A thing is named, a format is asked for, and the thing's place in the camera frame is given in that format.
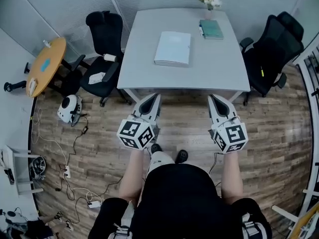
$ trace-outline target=white table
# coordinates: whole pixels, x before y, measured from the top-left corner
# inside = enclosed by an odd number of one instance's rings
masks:
[[[3,163],[6,167],[6,169],[11,169],[12,174],[14,176],[14,184],[12,185],[15,188],[16,195],[22,195],[22,194],[33,194],[33,193],[38,193],[42,192],[42,188],[38,189],[28,189],[28,190],[21,190],[20,186],[23,185],[28,185],[28,184],[33,184],[33,181],[27,180],[27,181],[19,181],[17,172],[16,172],[16,165],[15,165],[15,158],[20,157],[20,158],[37,158],[40,157],[39,155],[32,155],[29,154],[31,151],[26,150],[26,151],[17,151],[17,150],[12,150],[8,146],[4,145],[1,150],[2,155],[3,155]]]
[[[228,90],[234,101],[250,91],[246,67],[233,28],[226,13],[214,11],[213,19],[224,39],[200,36],[203,9],[152,9],[138,11],[126,46],[118,89],[124,89],[136,102],[135,89]],[[189,67],[155,65],[154,57],[163,31],[191,34]]]

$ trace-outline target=white cable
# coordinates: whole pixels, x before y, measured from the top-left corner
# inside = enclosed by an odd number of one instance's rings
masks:
[[[233,121],[234,119],[236,119],[236,118],[238,118],[239,119],[239,121],[240,121],[240,117],[239,117],[239,115],[236,115],[235,117],[232,117],[231,119],[229,119],[229,120],[227,120],[227,121],[224,121],[222,124],[220,124],[218,127],[220,127],[220,126],[222,126],[222,125],[224,125],[226,122],[231,122],[231,121]]]
[[[33,137],[32,137],[32,134],[31,134],[32,144],[36,144],[36,143],[38,142],[38,140],[39,140],[39,137],[40,137],[42,140],[45,140],[45,141],[53,141],[53,142],[55,142],[55,143],[60,147],[61,152],[62,152],[62,154],[63,154],[63,156],[64,156],[64,158],[65,158],[65,164],[67,165],[66,156],[64,155],[63,149],[62,149],[62,147],[57,143],[57,141],[45,139],[45,138],[43,138],[43,137],[40,135],[40,129],[41,129],[41,127],[40,127],[40,119],[41,119],[41,116],[42,116],[42,109],[41,109],[41,108],[38,109],[38,112],[37,112],[36,115],[37,115],[37,122],[34,122],[34,120],[32,120],[32,125],[38,125],[38,136],[37,136],[36,141],[33,142]],[[93,195],[94,195],[94,196],[97,196],[97,197],[99,197],[99,198],[101,199],[101,204],[103,203],[103,199],[102,199],[98,194],[92,192],[91,190],[89,190],[89,189],[87,189],[87,188],[71,188],[70,184],[67,182],[67,180],[65,179],[64,175],[63,175],[63,179],[64,179],[65,183],[69,186],[69,188],[70,188],[71,191],[73,191],[73,190],[75,190],[75,189],[87,190],[87,193],[86,193],[86,196],[85,196],[85,197],[86,197],[86,200],[87,200],[88,202],[91,202],[91,201],[93,200]]]
[[[96,194],[96,193],[94,193],[94,192],[92,192],[91,190],[89,190],[89,189],[87,189],[87,188],[71,188],[71,186],[70,186],[70,184],[67,182],[67,180],[65,179],[65,177],[63,176],[63,179],[65,180],[65,182],[66,182],[66,184],[69,186],[69,188],[70,188],[70,190],[73,192],[73,190],[75,190],[75,189],[83,189],[83,190],[87,190],[87,193],[86,193],[86,200],[88,201],[88,202],[91,202],[92,200],[93,200],[93,195],[94,196],[97,196],[97,197],[99,197],[100,199],[101,199],[101,204],[103,203],[103,199],[98,195],[98,194]]]
[[[40,128],[40,119],[41,119],[41,116],[42,116],[42,109],[41,109],[41,108],[38,109],[38,112],[37,112],[36,115],[37,115],[38,121],[37,121],[37,122],[34,122],[34,120],[32,120],[32,125],[38,125],[38,137],[37,137],[36,141],[33,142],[33,137],[32,137],[32,133],[31,133],[31,142],[32,142],[32,144],[36,144],[36,143],[38,142],[38,140],[39,140],[39,137],[40,137],[42,140],[45,140],[45,141],[53,141],[53,142],[55,142],[55,143],[60,147],[61,152],[62,152],[62,154],[63,154],[63,156],[64,156],[64,158],[65,158],[65,165],[67,165],[68,162],[67,162],[67,160],[66,160],[66,156],[65,156],[65,154],[64,154],[64,152],[63,152],[62,147],[57,143],[57,141],[56,141],[56,140],[45,139],[45,138],[43,138],[43,137],[40,135],[40,129],[41,129],[41,128]]]

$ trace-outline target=floor outlet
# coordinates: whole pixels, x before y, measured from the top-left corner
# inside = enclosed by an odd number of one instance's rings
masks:
[[[71,178],[70,167],[69,167],[68,165],[65,166],[64,175],[65,175],[67,178]]]
[[[101,203],[99,201],[93,201],[91,202],[91,204],[89,205],[89,207],[92,208],[99,208],[101,207]]]

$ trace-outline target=white robot device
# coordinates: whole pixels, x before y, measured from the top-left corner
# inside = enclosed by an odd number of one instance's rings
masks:
[[[220,151],[225,154],[243,149],[248,142],[247,130],[234,105],[221,96],[210,95],[208,107],[213,122],[209,133]]]
[[[7,234],[10,235],[12,229],[24,233],[27,231],[27,219],[20,213],[12,211],[4,212],[2,209],[0,209],[0,215],[4,215],[5,222],[8,224]]]
[[[58,116],[65,123],[75,123],[79,120],[82,111],[82,98],[69,95],[63,99],[58,110]]]
[[[161,96],[150,94],[136,103],[131,115],[122,120],[117,137],[129,148],[143,150],[159,134]]]

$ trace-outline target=chair armrest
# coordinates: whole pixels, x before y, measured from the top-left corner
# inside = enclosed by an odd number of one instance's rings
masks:
[[[278,85],[279,88],[283,88],[287,81],[287,75],[282,73],[279,80],[273,84],[273,87]]]
[[[115,74],[116,70],[119,67],[118,62],[113,62],[112,65],[110,66],[109,70],[105,73],[102,82],[108,82],[109,79]]]
[[[247,38],[243,39],[243,40],[239,43],[239,45],[243,48],[242,51],[241,51],[241,53],[244,54],[245,51],[246,51],[246,49],[247,49],[247,47],[248,47],[250,44],[252,44],[253,42],[254,42],[254,40],[253,40],[252,38],[250,38],[250,37],[247,37]]]
[[[79,58],[73,63],[71,67],[71,72],[78,68],[78,66],[82,63],[82,60],[85,58],[85,55],[79,56]]]

